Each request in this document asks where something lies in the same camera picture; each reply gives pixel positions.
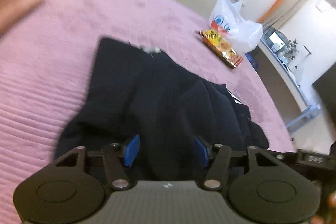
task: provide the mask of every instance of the hand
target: hand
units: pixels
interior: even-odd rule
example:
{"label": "hand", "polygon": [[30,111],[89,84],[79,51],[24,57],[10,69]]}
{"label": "hand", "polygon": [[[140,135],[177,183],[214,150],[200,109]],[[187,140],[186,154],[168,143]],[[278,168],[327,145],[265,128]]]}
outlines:
{"label": "hand", "polygon": [[[330,206],[330,210],[335,210],[336,212],[336,193],[329,196],[328,204]],[[311,224],[336,224],[336,213],[332,214],[332,216],[333,218],[328,220],[328,223],[320,216],[313,216],[310,222]]]}

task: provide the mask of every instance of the bed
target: bed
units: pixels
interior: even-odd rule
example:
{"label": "bed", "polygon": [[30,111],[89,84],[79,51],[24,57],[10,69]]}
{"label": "bed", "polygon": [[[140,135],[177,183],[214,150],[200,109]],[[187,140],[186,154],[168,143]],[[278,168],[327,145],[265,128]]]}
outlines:
{"label": "bed", "polygon": [[207,20],[173,0],[46,0],[0,37],[0,223],[19,223],[15,187],[48,164],[58,137],[85,101],[102,34],[156,46],[248,105],[270,149],[292,151],[285,125],[244,59],[227,68],[196,37]]}

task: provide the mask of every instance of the metal pin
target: metal pin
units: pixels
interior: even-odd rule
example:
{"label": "metal pin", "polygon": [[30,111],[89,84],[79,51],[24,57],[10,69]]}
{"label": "metal pin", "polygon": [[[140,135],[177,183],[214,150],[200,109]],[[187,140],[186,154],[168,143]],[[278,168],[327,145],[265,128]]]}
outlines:
{"label": "metal pin", "polygon": [[125,179],[116,179],[112,182],[112,185],[116,188],[122,189],[126,188],[129,185],[129,183]]}
{"label": "metal pin", "polygon": [[209,179],[204,182],[204,186],[210,189],[216,189],[221,186],[221,183],[218,180]]}

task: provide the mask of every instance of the finger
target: finger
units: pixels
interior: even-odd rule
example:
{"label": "finger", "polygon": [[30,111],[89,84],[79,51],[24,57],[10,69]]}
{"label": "finger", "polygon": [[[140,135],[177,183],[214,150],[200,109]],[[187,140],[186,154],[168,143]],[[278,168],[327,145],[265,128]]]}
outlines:
{"label": "finger", "polygon": [[336,193],[333,193],[328,197],[328,204],[330,207],[336,208]]}
{"label": "finger", "polygon": [[323,218],[319,217],[319,216],[313,216],[310,220],[311,224],[324,224],[324,220]]}

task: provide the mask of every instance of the snack package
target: snack package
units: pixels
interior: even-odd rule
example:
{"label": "snack package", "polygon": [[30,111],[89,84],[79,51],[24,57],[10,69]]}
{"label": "snack package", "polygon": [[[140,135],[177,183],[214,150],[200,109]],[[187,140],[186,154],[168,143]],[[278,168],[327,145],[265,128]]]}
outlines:
{"label": "snack package", "polygon": [[218,31],[211,29],[200,31],[199,34],[202,36],[202,41],[230,68],[237,68],[242,62],[243,58],[235,52],[229,42],[221,37]]}

